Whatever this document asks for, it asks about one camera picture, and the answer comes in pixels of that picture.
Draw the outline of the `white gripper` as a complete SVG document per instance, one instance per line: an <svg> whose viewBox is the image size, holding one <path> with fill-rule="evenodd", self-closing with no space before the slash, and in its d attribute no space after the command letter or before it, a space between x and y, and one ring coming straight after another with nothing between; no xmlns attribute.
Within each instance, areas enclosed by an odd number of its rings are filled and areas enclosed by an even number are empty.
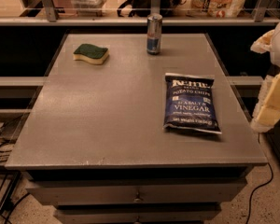
<svg viewBox="0 0 280 224"><path fill-rule="evenodd" d="M274 30L259 37L250 47L256 53L270 52L271 62L280 67L280 22ZM266 76L259 91L251 128L257 133L268 132L280 120L280 73Z"/></svg>

